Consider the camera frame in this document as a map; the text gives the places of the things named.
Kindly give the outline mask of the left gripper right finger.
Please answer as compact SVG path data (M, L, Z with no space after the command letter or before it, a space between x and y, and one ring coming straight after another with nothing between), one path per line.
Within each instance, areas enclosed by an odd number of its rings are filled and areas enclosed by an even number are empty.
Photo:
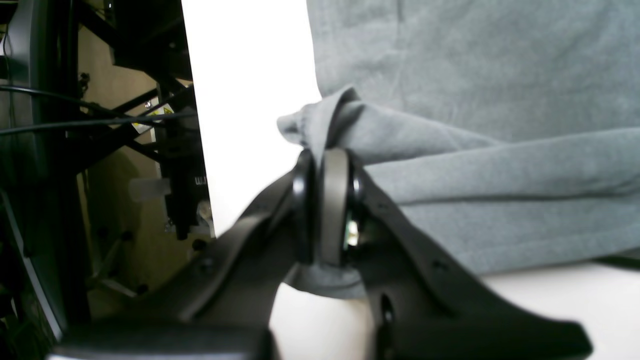
M358 271L377 360L584 360L582 326L498 296L414 227L349 152L324 152L320 260Z

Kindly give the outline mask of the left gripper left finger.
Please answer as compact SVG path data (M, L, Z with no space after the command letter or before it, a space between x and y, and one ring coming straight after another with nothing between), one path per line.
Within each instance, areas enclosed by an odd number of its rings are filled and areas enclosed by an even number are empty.
M157 291L112 317L121 326L266 326L279 285L317 250L317 165L294 168L261 191L241 217Z

